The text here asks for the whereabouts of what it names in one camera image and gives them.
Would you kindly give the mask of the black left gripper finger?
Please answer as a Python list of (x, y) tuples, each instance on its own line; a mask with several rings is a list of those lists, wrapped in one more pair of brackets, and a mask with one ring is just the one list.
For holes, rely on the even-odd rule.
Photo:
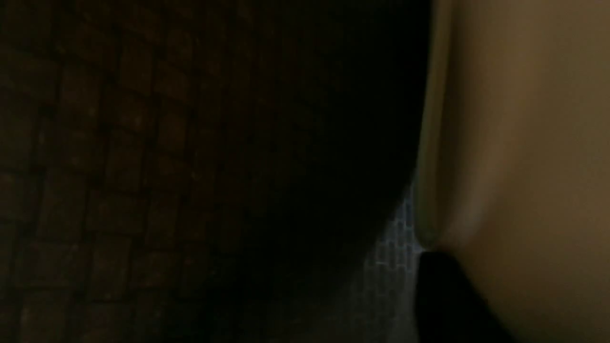
[(421, 343), (514, 343), (464, 270), (445, 252), (423, 252), (416, 282)]

